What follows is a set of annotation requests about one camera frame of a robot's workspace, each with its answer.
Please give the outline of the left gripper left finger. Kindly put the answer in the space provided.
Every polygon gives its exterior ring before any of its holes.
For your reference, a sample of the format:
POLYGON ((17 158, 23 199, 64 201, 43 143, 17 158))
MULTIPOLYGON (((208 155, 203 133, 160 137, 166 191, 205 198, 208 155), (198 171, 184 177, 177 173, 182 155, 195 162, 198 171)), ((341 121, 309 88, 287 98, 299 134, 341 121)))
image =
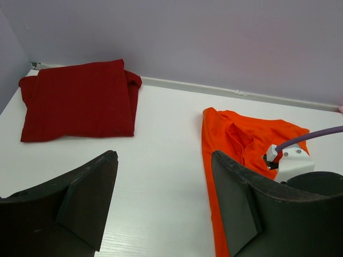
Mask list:
POLYGON ((1 256, 94 256, 101 248, 118 169, 109 150, 1 199, 1 256))

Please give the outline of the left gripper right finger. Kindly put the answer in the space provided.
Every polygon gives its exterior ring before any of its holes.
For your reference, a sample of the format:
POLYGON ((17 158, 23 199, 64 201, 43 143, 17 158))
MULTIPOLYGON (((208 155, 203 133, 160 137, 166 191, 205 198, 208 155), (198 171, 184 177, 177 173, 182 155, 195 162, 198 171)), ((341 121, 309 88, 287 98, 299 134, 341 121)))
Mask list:
POLYGON ((212 154, 231 256, 342 256, 342 199, 282 199, 285 185, 212 154))

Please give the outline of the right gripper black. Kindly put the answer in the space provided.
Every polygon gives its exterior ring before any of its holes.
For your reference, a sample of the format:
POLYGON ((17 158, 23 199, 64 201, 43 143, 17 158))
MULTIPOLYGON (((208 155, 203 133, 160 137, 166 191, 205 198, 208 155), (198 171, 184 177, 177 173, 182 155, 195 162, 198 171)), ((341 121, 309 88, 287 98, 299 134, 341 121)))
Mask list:
POLYGON ((342 175, 328 171, 308 172, 282 182, 282 199, 342 199, 342 175))

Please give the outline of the orange t-shirt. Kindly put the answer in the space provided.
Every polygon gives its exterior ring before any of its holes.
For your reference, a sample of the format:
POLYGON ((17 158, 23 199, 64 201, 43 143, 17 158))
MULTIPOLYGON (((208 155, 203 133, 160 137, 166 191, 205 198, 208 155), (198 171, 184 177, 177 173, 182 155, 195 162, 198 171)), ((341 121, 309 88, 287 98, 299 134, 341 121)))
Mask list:
POLYGON ((229 256, 229 252, 212 175, 212 153, 220 150, 252 171, 274 179, 276 171, 267 168, 262 156, 270 145, 279 145, 307 133, 307 128, 281 119, 257 119, 214 108, 203 111, 202 155, 216 256, 229 256))

